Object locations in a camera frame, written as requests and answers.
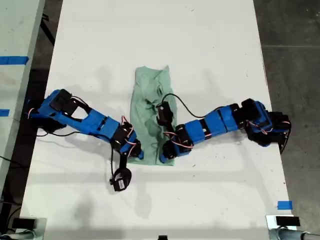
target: blue tape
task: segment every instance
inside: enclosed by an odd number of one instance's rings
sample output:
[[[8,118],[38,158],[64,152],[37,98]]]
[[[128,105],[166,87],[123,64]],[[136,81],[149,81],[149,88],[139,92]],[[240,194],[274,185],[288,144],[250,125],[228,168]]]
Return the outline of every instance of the blue tape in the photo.
[[[278,210],[292,210],[292,201],[278,201]]]
[[[0,65],[26,65],[28,61],[27,56],[0,56]]]
[[[9,116],[9,109],[0,109],[0,117],[8,117]]]

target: white tabletop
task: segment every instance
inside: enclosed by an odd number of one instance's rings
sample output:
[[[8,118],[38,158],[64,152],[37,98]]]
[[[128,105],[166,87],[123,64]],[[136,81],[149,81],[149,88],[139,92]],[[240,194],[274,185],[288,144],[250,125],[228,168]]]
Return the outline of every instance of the white tabletop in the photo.
[[[252,0],[64,0],[46,94],[64,88],[119,120],[135,69],[166,65],[197,115],[247,98],[271,109]],[[190,120],[178,103],[178,123]],[[46,218],[46,240],[266,240],[265,215],[291,213],[277,210],[288,200],[278,146],[240,132],[174,167],[130,164],[131,184],[116,194],[109,158],[91,136],[38,138],[21,215]]]
[[[9,109],[0,117],[0,156],[11,159],[25,101],[29,72],[34,55],[44,0],[1,0],[0,56],[27,56],[26,65],[0,65],[0,109]],[[9,162],[0,158],[0,193]]]

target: green cloth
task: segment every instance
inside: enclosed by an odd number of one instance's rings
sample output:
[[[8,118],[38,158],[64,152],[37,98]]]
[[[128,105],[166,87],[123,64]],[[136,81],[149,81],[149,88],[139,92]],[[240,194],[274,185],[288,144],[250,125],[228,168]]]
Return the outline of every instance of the green cloth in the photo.
[[[162,146],[168,137],[164,135],[164,127],[157,123],[156,106],[161,103],[163,97],[173,93],[169,67],[163,70],[155,70],[146,66],[138,67],[135,70],[135,84],[131,99],[130,122],[134,127],[137,138],[141,141],[144,158],[129,158],[129,163],[143,165],[174,165],[174,159],[168,160],[165,164],[160,162],[159,156],[162,153]],[[172,95],[165,98],[169,102],[173,116],[177,115],[176,100]],[[172,125],[177,120],[173,117]]]

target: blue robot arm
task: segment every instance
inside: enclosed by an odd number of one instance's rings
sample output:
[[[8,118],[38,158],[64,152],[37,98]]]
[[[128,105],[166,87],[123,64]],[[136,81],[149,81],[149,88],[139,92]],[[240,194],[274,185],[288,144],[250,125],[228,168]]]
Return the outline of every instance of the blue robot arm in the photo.
[[[259,145],[267,147],[270,143],[278,143],[282,151],[291,131],[288,116],[281,112],[268,112],[261,102],[250,98],[241,105],[234,103],[218,107],[200,119],[174,128],[170,106],[162,101],[157,106],[157,121],[168,130],[164,134],[170,139],[162,147],[160,161],[165,163],[167,159],[187,155],[195,144],[241,129],[245,129],[248,138]]]
[[[109,116],[92,109],[80,98],[72,96],[65,89],[53,91],[41,104],[31,106],[34,111],[29,114],[30,120],[48,133],[70,126],[81,134],[91,135],[111,144],[112,151],[120,154],[119,168],[112,173],[110,180],[114,190],[125,190],[131,180],[127,169],[128,157],[143,159],[144,152],[133,126],[127,121],[120,124]],[[72,117],[77,108],[87,113],[83,119]]]

